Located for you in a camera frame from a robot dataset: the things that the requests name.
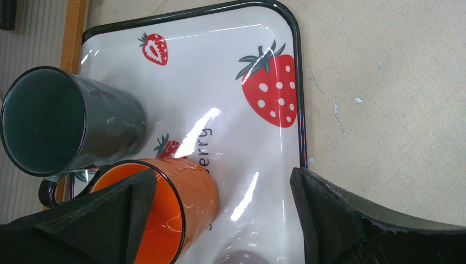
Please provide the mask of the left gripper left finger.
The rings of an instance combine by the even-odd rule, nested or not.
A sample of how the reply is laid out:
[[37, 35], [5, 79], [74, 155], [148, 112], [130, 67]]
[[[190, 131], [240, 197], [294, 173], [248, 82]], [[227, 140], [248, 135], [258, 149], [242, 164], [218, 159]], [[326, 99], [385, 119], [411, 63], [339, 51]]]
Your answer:
[[1, 225], [1, 263], [134, 263], [157, 179], [138, 172], [102, 190]]

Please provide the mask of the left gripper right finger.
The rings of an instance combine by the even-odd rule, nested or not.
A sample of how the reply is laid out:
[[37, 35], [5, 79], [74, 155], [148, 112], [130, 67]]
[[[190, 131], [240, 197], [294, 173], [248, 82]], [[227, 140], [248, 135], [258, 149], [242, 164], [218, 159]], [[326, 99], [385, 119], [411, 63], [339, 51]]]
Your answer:
[[305, 263], [465, 263], [465, 228], [404, 214], [307, 168], [290, 185]]

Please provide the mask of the orange mug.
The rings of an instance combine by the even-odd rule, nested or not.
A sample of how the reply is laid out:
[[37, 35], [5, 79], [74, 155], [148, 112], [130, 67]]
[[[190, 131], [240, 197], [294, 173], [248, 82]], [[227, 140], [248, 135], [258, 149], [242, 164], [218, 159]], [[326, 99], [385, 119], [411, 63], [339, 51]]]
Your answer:
[[186, 158], [118, 162], [99, 176], [95, 192], [150, 169], [158, 181], [136, 263], [175, 263], [213, 222], [218, 190], [209, 172]]

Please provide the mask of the dark green mug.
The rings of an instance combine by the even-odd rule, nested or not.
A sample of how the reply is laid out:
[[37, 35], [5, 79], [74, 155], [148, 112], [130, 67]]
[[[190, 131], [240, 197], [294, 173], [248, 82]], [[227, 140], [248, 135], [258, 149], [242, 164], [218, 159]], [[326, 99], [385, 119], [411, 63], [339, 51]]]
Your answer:
[[21, 74], [1, 108], [3, 147], [21, 171], [43, 178], [39, 199], [49, 208], [63, 176], [134, 156], [146, 134], [133, 95], [52, 66]]

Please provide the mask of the white strawberry metal tray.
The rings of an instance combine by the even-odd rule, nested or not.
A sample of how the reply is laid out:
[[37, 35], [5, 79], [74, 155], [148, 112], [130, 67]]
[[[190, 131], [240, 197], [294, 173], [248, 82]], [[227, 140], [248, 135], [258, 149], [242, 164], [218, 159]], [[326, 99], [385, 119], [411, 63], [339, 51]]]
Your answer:
[[306, 166], [300, 36], [278, 1], [232, 1], [95, 26], [82, 37], [80, 75], [133, 94], [148, 132], [136, 159], [164, 138], [204, 167], [217, 215], [178, 259], [213, 263], [249, 251], [304, 263], [290, 175]]

